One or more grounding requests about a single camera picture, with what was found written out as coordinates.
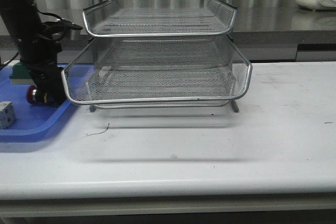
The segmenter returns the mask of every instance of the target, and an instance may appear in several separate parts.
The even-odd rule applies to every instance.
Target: blue tray
[[[16,120],[8,129],[0,130],[0,142],[41,141],[70,106],[70,102],[66,100],[60,107],[30,104],[26,100],[29,85],[12,84],[9,79],[11,73],[10,68],[0,71],[0,102],[13,103]]]

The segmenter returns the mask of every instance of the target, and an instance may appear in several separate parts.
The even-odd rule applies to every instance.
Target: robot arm
[[[0,15],[20,53],[20,61],[27,68],[36,89],[30,89],[27,100],[60,105],[66,99],[57,66],[58,43],[70,30],[82,27],[60,18],[61,22],[42,23],[35,0],[0,0]],[[53,35],[61,33],[59,38]]]

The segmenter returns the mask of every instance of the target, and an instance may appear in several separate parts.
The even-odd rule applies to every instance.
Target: wire mesh tray
[[[219,0],[111,0],[83,12],[94,37],[225,34],[235,16],[236,8]]]
[[[62,71],[62,79],[75,104],[211,106],[242,97],[250,74],[250,62],[225,35],[99,38]]]

